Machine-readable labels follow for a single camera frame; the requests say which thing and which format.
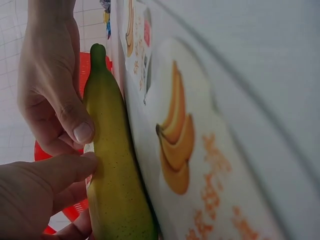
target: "fingernail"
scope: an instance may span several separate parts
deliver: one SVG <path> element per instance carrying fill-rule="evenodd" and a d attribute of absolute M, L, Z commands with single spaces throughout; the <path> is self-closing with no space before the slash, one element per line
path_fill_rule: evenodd
<path fill-rule="evenodd" d="M 85 158 L 88 158 L 88 159 L 97 159 L 95 153 L 92 152 L 92 151 L 88 151 L 85 154 L 82 154 L 81 157 L 85 157 Z"/>
<path fill-rule="evenodd" d="M 73 130 L 73 134 L 75 136 L 75 139 L 80 144 L 86 143 L 86 140 L 91 138 L 92 133 L 93 133 L 93 129 L 86 122 L 81 123 L 79 126 L 77 126 Z"/>

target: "green banana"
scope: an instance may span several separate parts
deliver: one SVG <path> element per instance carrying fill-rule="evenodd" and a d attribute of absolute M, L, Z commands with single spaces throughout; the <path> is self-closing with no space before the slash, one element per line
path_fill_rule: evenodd
<path fill-rule="evenodd" d="M 98 167 L 87 189 L 96 240 L 157 240 L 158 229 L 141 182 L 127 110 L 106 67 L 106 49 L 90 50 L 90 74 L 83 102 L 95 124 Z"/>

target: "hand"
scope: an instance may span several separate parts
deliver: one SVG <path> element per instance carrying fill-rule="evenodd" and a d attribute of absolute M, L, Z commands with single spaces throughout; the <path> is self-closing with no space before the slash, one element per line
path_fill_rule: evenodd
<path fill-rule="evenodd" d="M 94 136 L 79 94 L 80 41 L 75 0 L 29 0 L 18 106 L 41 148 L 73 154 Z"/>
<path fill-rule="evenodd" d="M 94 153 L 60 155 L 37 162 L 0 166 L 1 239 L 84 240 L 91 233 L 89 212 L 57 232 L 44 234 L 50 217 L 87 197 L 84 180 L 97 166 Z"/>

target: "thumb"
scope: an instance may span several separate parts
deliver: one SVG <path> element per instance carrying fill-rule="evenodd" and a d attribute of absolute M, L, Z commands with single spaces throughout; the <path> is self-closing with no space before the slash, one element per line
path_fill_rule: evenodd
<path fill-rule="evenodd" d="M 84 104 L 79 99 L 74 86 L 70 83 L 56 86 L 51 93 L 50 104 L 56 112 L 63 129 L 78 144 L 92 141 L 95 125 Z"/>
<path fill-rule="evenodd" d="M 98 159 L 93 152 L 82 156 L 60 155 L 30 164 L 32 171 L 50 186 L 54 194 L 58 194 L 71 184 L 81 182 L 93 174 Z"/>

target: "knuckle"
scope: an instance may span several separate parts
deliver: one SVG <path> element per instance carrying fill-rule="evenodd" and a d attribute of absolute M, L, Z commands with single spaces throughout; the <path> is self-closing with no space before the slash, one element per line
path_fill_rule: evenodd
<path fill-rule="evenodd" d="M 60 108 L 57 117 L 61 122 L 69 122 L 72 120 L 73 116 L 76 115 L 76 113 L 76 107 L 71 103 L 66 103 Z"/>

